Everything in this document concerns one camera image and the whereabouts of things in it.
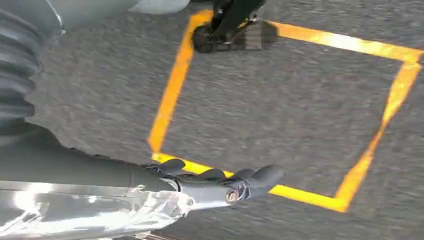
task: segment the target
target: asphalt ground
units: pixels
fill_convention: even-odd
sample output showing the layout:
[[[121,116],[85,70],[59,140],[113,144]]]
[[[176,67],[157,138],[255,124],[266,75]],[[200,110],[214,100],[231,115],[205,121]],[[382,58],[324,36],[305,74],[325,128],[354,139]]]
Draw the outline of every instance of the asphalt ground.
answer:
[[[150,161],[147,137],[190,15],[129,13],[69,32],[43,57],[31,121],[68,147]],[[420,1],[270,0],[266,19],[424,50]],[[377,131],[397,60],[281,38],[196,54],[162,152],[236,171],[279,164],[281,184],[333,196]],[[191,212],[185,240],[398,240],[424,236],[424,78],[385,130],[347,213],[267,195]]]

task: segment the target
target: black wheel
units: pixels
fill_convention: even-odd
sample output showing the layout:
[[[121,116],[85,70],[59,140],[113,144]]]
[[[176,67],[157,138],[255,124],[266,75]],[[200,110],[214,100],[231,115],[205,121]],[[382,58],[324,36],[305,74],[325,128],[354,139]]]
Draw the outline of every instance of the black wheel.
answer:
[[[208,24],[197,27],[191,37],[194,49],[202,54],[214,51],[214,44],[209,41],[210,26]]]

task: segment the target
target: robotic finger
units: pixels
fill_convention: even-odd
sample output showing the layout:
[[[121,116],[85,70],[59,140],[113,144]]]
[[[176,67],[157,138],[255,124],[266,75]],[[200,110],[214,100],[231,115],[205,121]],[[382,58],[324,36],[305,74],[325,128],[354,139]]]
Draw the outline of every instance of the robotic finger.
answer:
[[[179,159],[171,159],[163,164],[144,166],[161,174],[160,178],[173,185],[179,192],[193,199],[192,210],[202,210],[230,206],[243,200],[256,198],[269,192],[283,177],[282,168],[276,165],[265,166],[257,171],[243,169],[227,178],[220,169],[210,169],[202,174],[170,175],[185,166]]]

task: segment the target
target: metal screw head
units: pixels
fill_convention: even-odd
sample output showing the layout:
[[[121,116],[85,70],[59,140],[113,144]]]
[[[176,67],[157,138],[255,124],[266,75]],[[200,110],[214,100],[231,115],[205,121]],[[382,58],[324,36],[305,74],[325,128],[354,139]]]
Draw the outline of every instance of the metal screw head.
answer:
[[[229,204],[235,204],[239,201],[239,192],[235,189],[231,189],[226,193],[225,200]]]
[[[134,187],[131,192],[141,192],[143,189],[145,189],[146,186],[143,184],[139,184],[136,187]]]

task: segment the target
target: yellow square marking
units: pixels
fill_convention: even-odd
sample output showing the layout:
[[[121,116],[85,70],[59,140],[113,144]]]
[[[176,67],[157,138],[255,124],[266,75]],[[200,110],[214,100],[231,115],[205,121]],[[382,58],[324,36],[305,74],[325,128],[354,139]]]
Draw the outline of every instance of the yellow square marking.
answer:
[[[148,142],[153,152],[152,159],[155,161],[163,163],[170,159],[179,158],[161,153],[161,147],[193,58],[194,50],[191,42],[193,31],[198,26],[209,22],[211,18],[212,11],[200,11],[199,13],[191,16],[186,28],[179,53],[176,57],[166,90],[162,96],[160,107],[148,138]],[[382,42],[367,41],[346,35],[308,29],[278,22],[270,23],[278,28],[278,34],[280,37],[326,45],[403,62],[403,65],[391,86],[378,131],[375,133],[356,165],[344,176],[335,197],[328,197],[284,185],[277,185],[269,192],[273,195],[344,213],[348,210],[352,199],[367,175],[368,169],[370,168],[371,162],[374,158],[374,152],[384,135],[387,125],[407,98],[417,75],[421,70],[421,65],[417,62],[420,60],[424,51]],[[184,170],[194,174],[201,174],[204,171],[211,169],[209,166],[198,164],[189,160],[183,159],[183,161],[186,164]],[[226,171],[225,174],[227,176],[231,176],[233,173]]]

